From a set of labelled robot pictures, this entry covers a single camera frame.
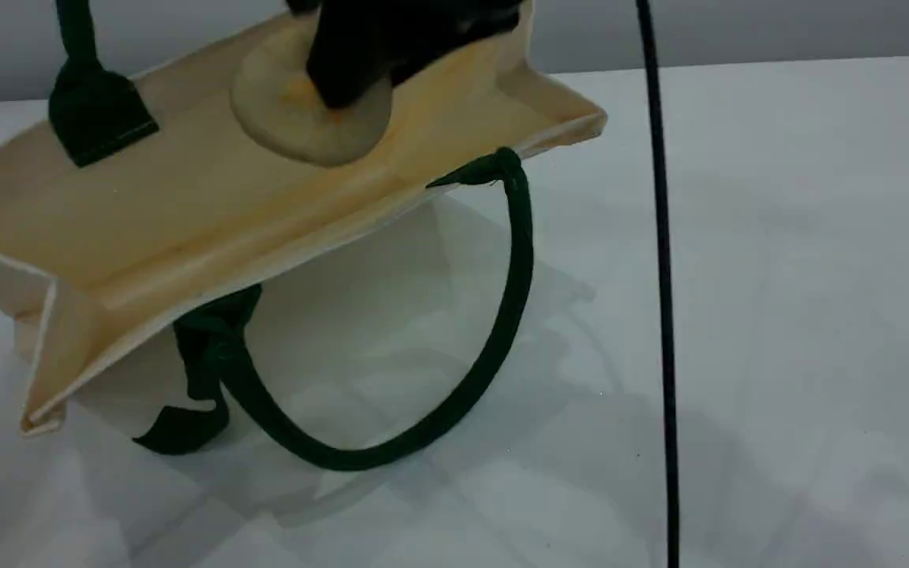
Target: black cord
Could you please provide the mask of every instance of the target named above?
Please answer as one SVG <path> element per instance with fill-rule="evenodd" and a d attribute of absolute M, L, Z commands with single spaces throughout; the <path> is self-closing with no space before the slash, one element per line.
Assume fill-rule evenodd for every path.
<path fill-rule="evenodd" d="M 668 493 L 668 568 L 679 568 L 679 443 L 675 419 L 675 337 L 671 305 L 671 244 L 668 229 L 668 172 L 664 162 L 661 83 L 649 0 L 636 0 L 647 76 L 647 113 L 654 164 L 654 222 L 657 230 L 657 293 L 661 308 L 661 398 L 664 407 L 664 471 Z"/>

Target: canvas tote bag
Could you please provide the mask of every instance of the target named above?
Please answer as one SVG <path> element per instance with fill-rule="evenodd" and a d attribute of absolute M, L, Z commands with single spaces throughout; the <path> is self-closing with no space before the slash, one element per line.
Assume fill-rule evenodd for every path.
<path fill-rule="evenodd" d="M 188 395 L 138 443 L 198 450 L 230 420 L 225 388 L 278 443 L 321 467 L 389 463 L 443 435 L 482 396 L 526 306 L 533 245 L 520 159 L 598 136 L 605 112 L 533 71 L 533 5 L 395 86 L 383 139 L 322 168 L 274 154 L 241 128 L 230 86 L 263 42 L 311 25 L 282 15 L 134 80 L 108 72 L 88 0 L 57 0 L 69 60 L 48 117 L 0 147 L 0 309 L 30 378 L 25 435 L 60 427 L 65 400 L 173 324 Z M 243 338 L 260 284 L 378 230 L 458 184 L 500 181 L 512 251 L 483 352 L 451 395 L 391 441 L 340 450 L 268 394 Z"/>

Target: bag handle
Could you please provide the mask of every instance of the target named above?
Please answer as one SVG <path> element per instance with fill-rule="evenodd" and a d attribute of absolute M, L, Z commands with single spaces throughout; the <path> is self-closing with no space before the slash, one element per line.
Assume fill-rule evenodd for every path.
<path fill-rule="evenodd" d="M 528 301 L 533 277 L 533 222 L 528 180 L 521 159 L 510 148 L 475 159 L 427 187 L 480 185 L 502 181 L 511 227 L 510 266 L 493 330 L 465 378 L 434 410 L 389 441 L 371 448 L 343 450 L 313 438 L 283 413 L 262 384 L 245 344 L 245 326 L 259 301 L 260 286 L 246 288 L 188 313 L 174 323 L 178 349 L 188 375 L 189 396 L 213 400 L 210 411 L 165 407 L 141 446 L 166 455 L 194 452 L 230 423 L 222 383 L 246 413 L 280 446 L 315 466 L 364 471 L 418 452 L 447 434 L 483 396 L 507 358 Z"/>
<path fill-rule="evenodd" d="M 54 0 L 62 46 L 69 55 L 47 101 L 47 119 L 80 168 L 135 144 L 159 126 L 131 80 L 97 58 L 89 0 Z"/>

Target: black object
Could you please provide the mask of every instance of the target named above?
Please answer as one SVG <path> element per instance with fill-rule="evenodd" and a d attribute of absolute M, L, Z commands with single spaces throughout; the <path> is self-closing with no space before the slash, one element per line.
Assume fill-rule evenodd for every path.
<path fill-rule="evenodd" d="M 156 125 L 136 85 L 97 58 L 89 0 L 55 0 L 69 55 L 47 101 L 47 117 L 66 154 L 82 168 L 149 134 Z"/>
<path fill-rule="evenodd" d="M 493 331 L 461 383 L 418 423 L 388 442 L 360 450 L 333 448 L 304 432 L 268 393 L 245 344 L 245 326 L 262 295 L 262 288 L 256 285 L 199 307 L 174 323 L 189 396 L 213 400 L 215 409 L 166 407 L 149 432 L 136 442 L 166 455 L 200 449 L 230 423 L 220 384 L 272 439 L 304 461 L 325 469 L 363 471 L 380 467 L 418 452 L 447 434 L 479 402 L 513 345 L 531 288 L 533 226 L 528 180 L 521 159 L 510 148 L 475 159 L 430 184 L 480 185 L 498 180 L 503 181 L 507 195 L 511 255 Z"/>
<path fill-rule="evenodd" d="M 668 497 L 668 568 L 679 568 L 679 422 L 675 417 L 675 317 L 671 302 L 671 230 L 668 227 L 668 167 L 657 43 L 649 0 L 636 0 L 647 76 L 647 114 L 654 165 L 654 226 L 657 232 L 657 295 L 661 320 L 661 399 L 664 410 L 664 471 Z"/>
<path fill-rule="evenodd" d="M 399 85 L 452 50 L 516 28 L 521 0 L 288 0 L 321 7 L 307 74 L 329 108 L 377 80 Z"/>

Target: white surface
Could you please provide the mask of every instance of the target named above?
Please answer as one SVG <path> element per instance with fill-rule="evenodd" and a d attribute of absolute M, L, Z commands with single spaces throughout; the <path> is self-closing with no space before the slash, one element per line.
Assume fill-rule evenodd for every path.
<path fill-rule="evenodd" d="M 164 335 L 61 434 L 23 441 L 0 316 L 0 567 L 660 566 L 642 75 L 565 79 L 609 127 L 528 162 L 534 294 L 464 424 L 358 476 L 240 413 L 215 449 L 156 457 L 113 428 L 107 385 L 176 383 Z M 664 87 L 686 566 L 909 566 L 909 58 L 672 69 Z M 0 140 L 41 115 L 0 105 Z M 257 364 L 318 435 L 393 431 L 476 356 L 507 241 L 500 190 L 466 188 L 289 273 L 249 330 Z"/>
<path fill-rule="evenodd" d="M 47 97 L 64 61 L 54 3 L 0 0 L 0 100 Z M 282 12 L 284 0 L 93 0 L 106 65 L 137 73 Z M 665 65 L 909 55 L 909 0 L 654 0 Z M 537 0 L 545 71 L 641 67 L 632 0 Z"/>

